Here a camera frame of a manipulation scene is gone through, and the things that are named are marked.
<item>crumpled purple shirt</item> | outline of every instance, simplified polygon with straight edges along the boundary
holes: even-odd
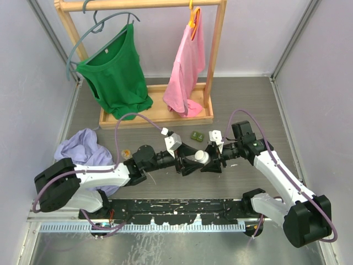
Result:
[[[77,165],[109,166],[113,165],[113,158],[107,148],[97,144],[97,134],[91,129],[77,132],[69,140],[62,142],[55,151],[54,159],[60,160],[70,157]],[[89,190],[101,189],[107,196],[115,193],[118,186],[101,186]]]

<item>green t-shirt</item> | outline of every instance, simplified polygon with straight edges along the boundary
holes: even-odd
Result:
[[[87,80],[99,105],[116,119],[129,112],[149,109],[153,101],[147,94],[140,57],[133,43],[133,24],[119,38],[88,64],[77,66],[77,72]]]

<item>wooden floor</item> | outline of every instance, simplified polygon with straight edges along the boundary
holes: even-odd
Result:
[[[167,83],[164,79],[150,79],[148,84]],[[250,111],[262,127],[270,143],[286,166],[297,175],[293,157],[287,142],[280,112],[276,103],[272,86],[265,77],[245,78],[215,78],[211,92],[215,119],[211,125],[169,127],[181,136],[188,145],[204,150],[208,141],[208,131],[225,131],[231,112],[237,108]],[[84,82],[77,101],[72,124],[67,138],[84,128],[94,129],[98,126],[100,106],[94,100],[90,89]],[[238,114],[234,122],[247,120],[245,114]],[[252,127],[260,138],[259,131]],[[200,143],[190,139],[193,130],[206,135]],[[114,130],[97,130],[98,143],[107,147],[116,159]],[[165,150],[163,135],[155,128],[119,130],[119,148],[135,152],[141,145],[151,145],[155,152]],[[241,198],[244,192],[262,188],[270,195],[277,195],[270,182],[249,162],[238,158],[228,161],[228,167],[222,174],[201,173],[195,171],[183,177],[175,172],[175,168],[166,168],[151,172],[153,179],[147,175],[147,180],[133,187],[122,187],[112,198]]]

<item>pink shirt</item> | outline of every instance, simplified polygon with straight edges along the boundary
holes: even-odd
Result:
[[[189,99],[199,73],[205,68],[201,10],[196,34],[191,40],[193,30],[189,25],[184,30],[184,36],[174,61],[172,76],[163,96],[163,101],[167,103],[169,110],[178,112],[181,117],[194,117],[202,111],[200,104]]]

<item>white wall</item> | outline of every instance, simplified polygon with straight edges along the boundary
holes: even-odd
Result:
[[[322,1],[277,78],[305,179],[332,203],[342,264],[353,259],[352,9]]]
[[[67,37],[52,0],[38,1],[47,14],[67,53]],[[309,0],[228,0],[216,75],[246,76],[271,74],[290,40]],[[170,76],[173,61],[190,18],[188,7],[131,10],[141,20],[135,27],[135,44],[146,76]],[[210,54],[216,7],[203,7],[205,49]],[[98,12],[103,19],[114,11]],[[93,12],[71,13],[83,35],[93,23]],[[126,23],[126,16],[108,21],[105,30],[85,39],[89,55],[106,44]]]
[[[15,263],[35,197],[53,162],[74,91],[27,1],[0,7],[0,264]]]

